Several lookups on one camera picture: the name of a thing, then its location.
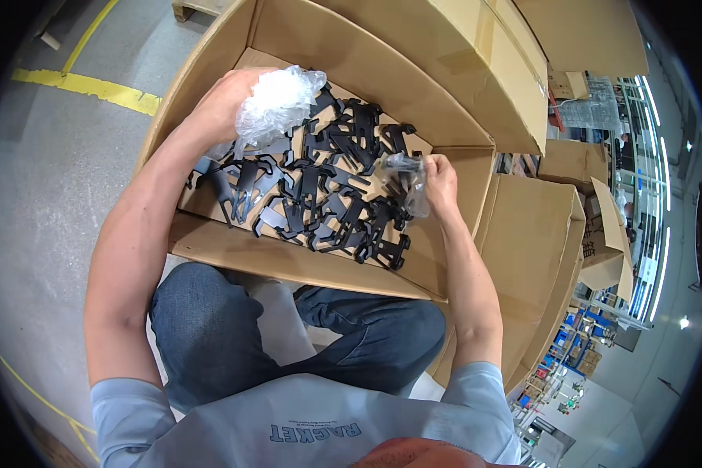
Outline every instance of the t-shirt sleeve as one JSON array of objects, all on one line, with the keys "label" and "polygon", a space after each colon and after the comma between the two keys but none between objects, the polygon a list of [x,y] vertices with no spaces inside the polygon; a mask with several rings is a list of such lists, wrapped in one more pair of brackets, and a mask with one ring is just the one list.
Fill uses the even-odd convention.
[{"label": "t-shirt sleeve", "polygon": [[491,420],[489,426],[497,430],[504,447],[493,463],[519,462],[519,441],[507,406],[502,372],[497,366],[491,362],[471,362],[458,368],[450,376],[441,402],[470,407],[478,412],[482,421]]},{"label": "t-shirt sleeve", "polygon": [[136,466],[159,437],[176,424],[166,394],[138,379],[107,379],[91,389],[99,464]]}]

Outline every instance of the cardboard box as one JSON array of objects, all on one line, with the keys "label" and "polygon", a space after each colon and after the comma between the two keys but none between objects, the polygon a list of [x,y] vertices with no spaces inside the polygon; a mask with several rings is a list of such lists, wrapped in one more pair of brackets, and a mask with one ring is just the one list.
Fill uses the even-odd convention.
[{"label": "cardboard box", "polygon": [[585,202],[587,217],[582,240],[580,281],[599,291],[619,285],[617,296],[629,302],[634,278],[627,241],[626,222],[621,217],[608,186],[591,177],[595,195]]},{"label": "cardboard box", "polygon": [[[492,139],[411,61],[309,0],[237,0],[216,18],[161,101],[140,150],[136,173],[213,83],[241,58],[260,55],[254,51],[323,70],[342,89],[378,103],[396,121],[415,125],[417,135],[433,151],[446,154],[459,179],[468,181],[460,185],[458,204],[475,233],[491,178]],[[248,230],[229,229],[222,222],[178,210],[169,233],[169,252],[217,267],[311,285],[445,300],[440,228],[433,219],[419,220],[406,233],[411,237],[406,263],[400,271],[391,272],[357,264],[351,257],[312,252],[267,236],[256,238]]]},{"label": "cardboard box", "polygon": [[556,71],[549,65],[549,88],[555,99],[588,99],[588,79],[582,71]]},{"label": "cardboard box", "polygon": [[586,377],[590,377],[593,375],[593,372],[595,372],[595,364],[587,361],[581,361],[580,364],[577,365],[577,370]]},{"label": "cardboard box", "polygon": [[585,351],[585,355],[582,357],[582,361],[597,365],[602,357],[603,354],[599,353],[598,351],[587,350]]},{"label": "cardboard box", "polygon": [[546,140],[546,155],[538,165],[538,178],[556,183],[571,183],[580,193],[592,193],[591,178],[608,181],[608,152],[603,143],[574,140]]},{"label": "cardboard box", "polygon": [[498,151],[543,154],[546,58],[511,0],[314,1],[418,65],[494,137]]},{"label": "cardboard box", "polygon": [[645,45],[627,0],[514,0],[556,71],[647,75]]},{"label": "cardboard box", "polygon": [[[482,218],[475,243],[499,296],[508,393],[535,370],[564,319],[580,274],[585,215],[573,186],[497,174]],[[455,343],[453,328],[428,369],[442,386]]]}]

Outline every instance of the fluorescent light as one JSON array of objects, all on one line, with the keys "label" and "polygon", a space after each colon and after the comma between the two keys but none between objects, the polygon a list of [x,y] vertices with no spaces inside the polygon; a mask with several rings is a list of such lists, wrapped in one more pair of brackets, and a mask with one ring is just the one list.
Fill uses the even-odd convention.
[{"label": "fluorescent light", "polygon": [[655,123],[660,126],[660,117],[658,117],[658,109],[655,107],[655,99],[653,99],[653,93],[650,92],[650,85],[647,84],[647,78],[645,76],[642,77],[642,80],[645,82],[645,88],[647,89],[647,94],[650,96],[650,104],[653,105],[653,114],[655,114]]},{"label": "fluorescent light", "polygon": [[658,282],[658,292],[655,294],[655,302],[653,303],[653,312],[650,313],[650,321],[655,318],[655,312],[658,310],[658,301],[660,301],[660,292],[663,291],[663,280],[665,279],[665,267],[668,263],[668,241],[671,240],[671,228],[665,229],[665,248],[663,250],[663,269],[660,270],[660,282]]},{"label": "fluorescent light", "polygon": [[671,211],[671,174],[668,172],[668,153],[665,151],[665,140],[660,137],[660,150],[663,154],[663,168],[665,169],[665,200],[668,211]]},{"label": "fluorescent light", "polygon": [[656,141],[655,141],[655,135],[653,134],[653,121],[650,119],[650,111],[647,110],[647,107],[645,107],[645,117],[647,117],[647,128],[649,128],[650,132],[650,141],[651,141],[651,146],[653,147],[653,156],[658,155],[658,151],[656,149]]}]

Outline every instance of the man's arm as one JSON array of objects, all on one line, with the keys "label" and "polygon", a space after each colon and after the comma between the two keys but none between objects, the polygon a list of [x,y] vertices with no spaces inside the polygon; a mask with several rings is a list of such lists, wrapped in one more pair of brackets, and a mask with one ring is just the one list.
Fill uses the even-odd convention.
[{"label": "man's arm", "polygon": [[84,306],[91,386],[136,378],[163,388],[146,338],[146,311],[166,260],[168,233],[185,181],[205,151],[236,138],[234,120],[260,73],[232,70],[161,144],[104,221]]},{"label": "man's arm", "polygon": [[457,346],[452,370],[470,362],[502,367],[502,314],[484,261],[457,207],[457,175],[441,154],[427,157],[427,199],[440,221]]}]

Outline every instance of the man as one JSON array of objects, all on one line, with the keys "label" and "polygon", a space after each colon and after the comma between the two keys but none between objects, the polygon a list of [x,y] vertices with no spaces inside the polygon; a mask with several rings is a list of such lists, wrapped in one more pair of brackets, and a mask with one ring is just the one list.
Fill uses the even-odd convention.
[{"label": "man", "polygon": [[[184,264],[156,289],[188,174],[209,147],[236,137],[236,110],[268,70],[233,70],[218,80],[125,189],[99,233],[84,332],[102,466],[517,463],[499,370],[497,295],[442,155],[426,164],[457,331],[441,403],[401,398],[444,342],[444,318],[429,302],[302,288],[302,319],[343,337],[279,367],[261,348],[261,305],[219,270]],[[166,387],[146,338],[147,312]],[[170,404],[187,414],[179,423]]]}]

